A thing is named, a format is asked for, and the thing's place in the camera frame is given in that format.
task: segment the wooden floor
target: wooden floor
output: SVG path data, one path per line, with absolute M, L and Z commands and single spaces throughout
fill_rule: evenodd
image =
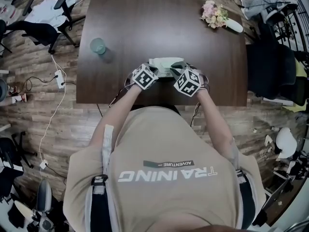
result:
M 15 5 L 22 9 L 27 1 L 18 1 Z M 228 10 L 241 14 L 239 7 L 235 4 L 235 2 L 239 3 L 238 0 L 214 1 L 223 4 Z M 90 0 L 85 0 L 78 4 L 73 9 L 72 17 L 85 15 L 89 2 Z M 256 25 L 255 22 L 248 23 L 245 19 L 243 19 L 243 24 L 246 31 L 250 31 L 250 26 Z M 81 38 L 82 29 L 83 22 L 80 22 L 74 25 L 73 30 L 69 32 L 76 42 L 79 42 Z M 13 33 L 4 41 L 13 51 L 12 54 L 4 54 L 4 58 L 0 60 L 1 69 L 10 71 L 7 78 L 8 84 L 16 84 L 21 87 L 30 76 L 43 80 L 53 78 L 56 68 L 51 56 L 47 53 L 48 47 L 35 46 L 28 38 L 21 37 L 21 34 L 21 32 Z M 67 73 L 68 80 L 74 82 L 76 82 L 78 51 L 78 48 L 69 45 L 69 42 L 61 37 L 54 54 L 55 60 Z M 63 90 L 58 89 L 54 81 L 48 84 L 41 83 L 38 80 L 32 80 L 32 82 L 32 90 L 27 92 L 27 103 L 0 108 L 0 123 L 9 122 L 13 126 L 1 135 L 26 131 L 25 148 L 39 152 L 41 138 L 64 93 Z M 101 118 L 95 104 L 77 104 L 75 94 L 76 87 L 68 84 L 64 101 L 53 117 L 41 145 L 43 157 L 48 160 L 49 166 L 63 176 L 67 175 L 70 155 L 87 146 Z M 107 111 L 107 105 L 100 104 L 99 106 L 102 113 Z M 194 107 L 179 106 L 178 109 L 184 119 L 189 122 Z M 240 151 L 246 155 L 254 155 L 258 160 L 264 181 L 271 177 L 273 161 L 260 157 L 260 151 L 264 149 L 265 135 L 275 136 L 270 130 L 271 126 L 287 126 L 291 128 L 295 138 L 299 139 L 305 134 L 307 119 L 305 116 L 288 112 L 278 105 L 263 103 L 251 93 L 248 95 L 247 107 L 220 107 L 219 109 L 227 120 Z M 194 130 L 203 140 L 210 142 L 201 112 L 194 120 Z M 24 175 L 17 178 L 16 182 L 21 185 L 22 190 L 27 195 L 32 196 L 41 180 L 39 168 L 41 159 L 39 156 L 32 157 L 30 162 L 34 164 L 34 168 L 30 169 L 25 166 Z M 61 199 L 65 190 L 63 178 L 57 176 L 50 169 L 44 169 L 42 176 L 51 183 L 55 197 Z

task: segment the table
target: table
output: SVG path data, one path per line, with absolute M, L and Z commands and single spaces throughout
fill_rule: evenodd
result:
M 247 59 L 243 33 L 211 29 L 200 20 L 203 0 L 91 0 L 84 23 L 77 69 L 77 103 L 110 103 L 129 73 L 150 58 L 180 57 L 210 80 L 216 105 L 246 106 Z M 229 17 L 241 23 L 240 16 Z M 90 42 L 100 37 L 107 51 L 97 55 Z M 136 104 L 195 105 L 159 82 Z

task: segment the power plug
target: power plug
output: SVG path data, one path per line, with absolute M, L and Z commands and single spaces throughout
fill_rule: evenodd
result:
M 43 161 L 41 162 L 41 164 L 40 164 L 40 167 L 41 167 L 42 169 L 44 169 L 44 168 L 46 168 L 47 165 L 48 165 L 47 160 L 43 160 Z
M 63 80 L 63 75 L 62 75 L 62 71 L 61 70 L 57 70 L 55 72 L 55 76 L 56 80 L 57 80 L 57 84 L 59 88 L 64 88 L 64 80 Z

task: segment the flower bouquet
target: flower bouquet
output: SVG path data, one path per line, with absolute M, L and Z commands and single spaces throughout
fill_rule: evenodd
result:
M 204 11 L 201 19 L 206 21 L 209 27 L 215 29 L 217 27 L 226 26 L 226 21 L 228 20 L 227 10 L 225 10 L 222 5 L 218 7 L 214 4 L 214 1 L 210 0 L 206 1 L 202 8 Z

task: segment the yellow cloth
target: yellow cloth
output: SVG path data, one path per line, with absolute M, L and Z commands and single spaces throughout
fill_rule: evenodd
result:
M 296 62 L 296 76 L 304 76 L 307 77 L 307 73 L 305 72 L 305 67 L 302 63 L 298 62 L 295 59 Z M 294 103 L 293 106 L 283 106 L 285 109 L 290 110 L 294 113 L 299 112 L 299 111 L 305 111 L 307 106 L 307 102 L 303 106 L 299 106 Z

